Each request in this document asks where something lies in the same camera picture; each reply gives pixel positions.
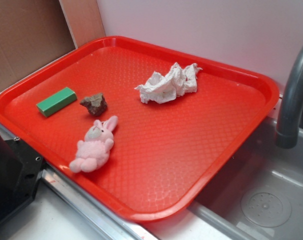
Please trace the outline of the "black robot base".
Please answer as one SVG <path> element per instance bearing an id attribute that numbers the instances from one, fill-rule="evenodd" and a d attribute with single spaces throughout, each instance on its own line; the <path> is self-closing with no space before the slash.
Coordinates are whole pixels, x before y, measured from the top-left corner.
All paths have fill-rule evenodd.
<path id="1" fill-rule="evenodd" d="M 0 135 L 0 226 L 34 201 L 44 164 L 24 140 Z"/>

